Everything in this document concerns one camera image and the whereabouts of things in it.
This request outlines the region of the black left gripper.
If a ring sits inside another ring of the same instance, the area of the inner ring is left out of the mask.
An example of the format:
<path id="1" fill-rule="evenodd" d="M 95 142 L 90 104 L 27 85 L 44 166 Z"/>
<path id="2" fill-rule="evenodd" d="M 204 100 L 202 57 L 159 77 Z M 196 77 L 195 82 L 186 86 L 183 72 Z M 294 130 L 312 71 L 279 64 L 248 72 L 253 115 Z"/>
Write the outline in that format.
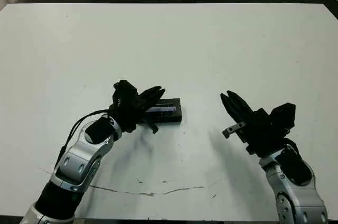
<path id="1" fill-rule="evenodd" d="M 131 133 L 145 112 L 161 99 L 164 92 L 164 88 L 155 86 L 137 95 L 122 97 L 114 93 L 108 114 L 117 122 L 122 132 Z"/>

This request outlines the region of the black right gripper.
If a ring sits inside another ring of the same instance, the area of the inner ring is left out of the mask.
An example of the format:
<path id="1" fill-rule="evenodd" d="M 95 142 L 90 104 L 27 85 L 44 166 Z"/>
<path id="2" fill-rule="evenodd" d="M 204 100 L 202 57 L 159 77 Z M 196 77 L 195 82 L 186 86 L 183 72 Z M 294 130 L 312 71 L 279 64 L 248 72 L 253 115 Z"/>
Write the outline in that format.
<path id="1" fill-rule="evenodd" d="M 225 138 L 237 134 L 247 144 L 246 151 L 250 155 L 268 156 L 285 146 L 288 129 L 273 123 L 264 109 L 253 111 L 245 100 L 230 90 L 227 94 L 220 93 L 220 97 L 227 113 L 236 122 L 223 130 Z"/>

